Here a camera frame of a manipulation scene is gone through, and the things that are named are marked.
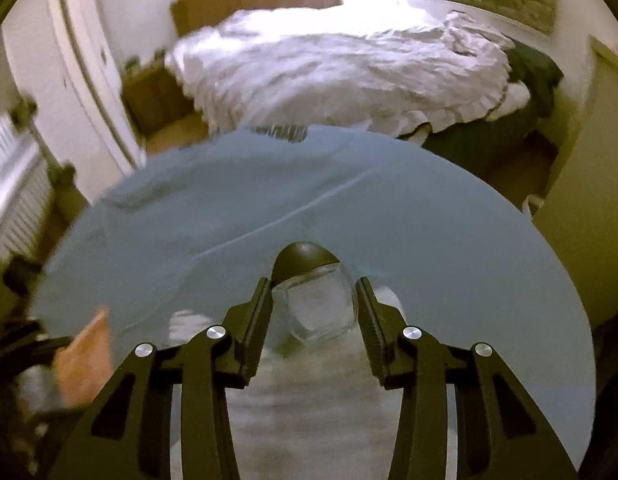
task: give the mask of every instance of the orange paper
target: orange paper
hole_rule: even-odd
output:
[[[113,373],[108,308],[96,316],[64,350],[55,353],[55,380],[68,408],[93,402]]]

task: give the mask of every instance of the blue tablecloth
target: blue tablecloth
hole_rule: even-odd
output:
[[[140,342],[166,345],[175,311],[220,321],[297,240],[390,286],[407,322],[441,342],[490,342],[580,463],[595,369],[566,271],[513,205],[407,142],[330,127],[300,143],[238,131],[158,156],[73,225],[32,313],[59,336],[109,306],[120,362]]]

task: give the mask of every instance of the floor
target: floor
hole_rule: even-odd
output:
[[[147,155],[155,156],[172,148],[183,148],[209,139],[207,124],[192,114],[170,124],[147,139]],[[538,133],[532,133],[521,149],[503,160],[484,180],[520,208],[529,194],[544,195],[556,153]]]

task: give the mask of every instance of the nightstand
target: nightstand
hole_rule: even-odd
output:
[[[122,76],[122,100],[144,136],[193,113],[193,101],[159,59]]]

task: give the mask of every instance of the radiator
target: radiator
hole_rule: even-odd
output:
[[[53,192],[47,163],[28,130],[0,117],[0,264],[13,254],[36,256]]]

